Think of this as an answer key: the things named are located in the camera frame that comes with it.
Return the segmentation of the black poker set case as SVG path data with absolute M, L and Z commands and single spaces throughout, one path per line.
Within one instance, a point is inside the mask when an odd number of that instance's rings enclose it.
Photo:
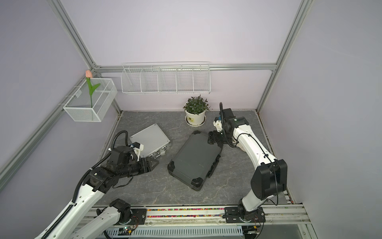
M 168 172 L 195 191 L 200 191 L 215 171 L 223 144 L 209 133 L 195 130 L 167 166 Z

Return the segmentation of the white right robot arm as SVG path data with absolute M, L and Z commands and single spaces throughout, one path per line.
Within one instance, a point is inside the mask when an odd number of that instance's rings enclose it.
M 251 190 L 240 199 L 236 215 L 241 221 L 249 222 L 262 211 L 264 203 L 279 204 L 279 194 L 287 189 L 287 163 L 277 159 L 264 147 L 244 117 L 236 117 L 222 103 L 213 125 L 216 130 L 209 132 L 208 143 L 238 147 L 247 153 L 254 166 Z

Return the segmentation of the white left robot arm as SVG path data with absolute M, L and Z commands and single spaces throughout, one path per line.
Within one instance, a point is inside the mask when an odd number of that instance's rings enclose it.
M 37 238 L 95 239 L 115 224 L 132 223 L 133 227 L 128 233 L 135 231 L 139 225 L 139 218 L 133 214 L 130 204 L 121 199 L 112 201 L 81 229 L 75 228 L 111 188 L 120 188 L 119 179 L 133 179 L 153 171 L 159 161 L 151 157 L 141 157 L 143 149 L 141 143 L 128 143 L 126 130 L 118 132 L 107 155 L 86 171 L 76 185 L 72 200 Z

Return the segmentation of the silver aluminium poker case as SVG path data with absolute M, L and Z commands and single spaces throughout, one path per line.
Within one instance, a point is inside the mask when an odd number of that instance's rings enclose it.
M 156 123 L 132 135 L 130 140 L 144 145 L 140 154 L 142 158 L 155 159 L 164 155 L 171 147 L 171 141 Z

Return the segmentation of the white plant pot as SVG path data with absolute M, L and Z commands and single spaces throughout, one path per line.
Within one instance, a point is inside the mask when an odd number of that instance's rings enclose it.
M 201 126 L 204 124 L 206 120 L 206 111 L 203 111 L 200 114 L 192 114 L 188 112 L 187 110 L 185 110 L 185 113 L 186 113 L 186 122 L 191 126 L 195 126 L 195 127 Z

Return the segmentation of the green potted plant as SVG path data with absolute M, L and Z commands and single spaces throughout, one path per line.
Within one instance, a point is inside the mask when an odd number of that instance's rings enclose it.
M 208 104 L 208 100 L 201 97 L 201 95 L 197 97 L 191 97 L 183 106 L 183 109 L 193 115 L 199 115 L 205 111 L 210 110 L 210 106 Z

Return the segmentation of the artificial pink tulip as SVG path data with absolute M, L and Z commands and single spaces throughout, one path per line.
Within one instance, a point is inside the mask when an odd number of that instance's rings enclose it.
M 91 108 L 93 108 L 93 93 L 100 86 L 100 83 L 97 83 L 95 85 L 92 84 L 91 78 L 93 77 L 93 74 L 92 74 L 92 72 L 90 70 L 87 70 L 85 72 L 85 77 L 86 77 L 86 82 L 87 82 L 88 89 L 89 89 Z

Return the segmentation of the white mesh wall basket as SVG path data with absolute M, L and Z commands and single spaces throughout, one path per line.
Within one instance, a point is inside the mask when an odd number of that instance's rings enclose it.
M 93 108 L 86 80 L 64 104 L 63 110 L 77 122 L 101 122 L 112 105 L 117 89 L 110 78 L 91 78 L 100 86 L 93 93 Z

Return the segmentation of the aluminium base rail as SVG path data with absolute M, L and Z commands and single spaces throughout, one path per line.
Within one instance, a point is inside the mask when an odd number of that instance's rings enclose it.
M 139 219 L 143 226 L 225 226 L 249 225 L 261 223 L 266 225 L 310 224 L 311 221 L 303 205 L 263 205 L 254 212 L 251 220 L 239 218 L 235 205 L 213 206 L 141 206 L 131 207 L 134 220 Z

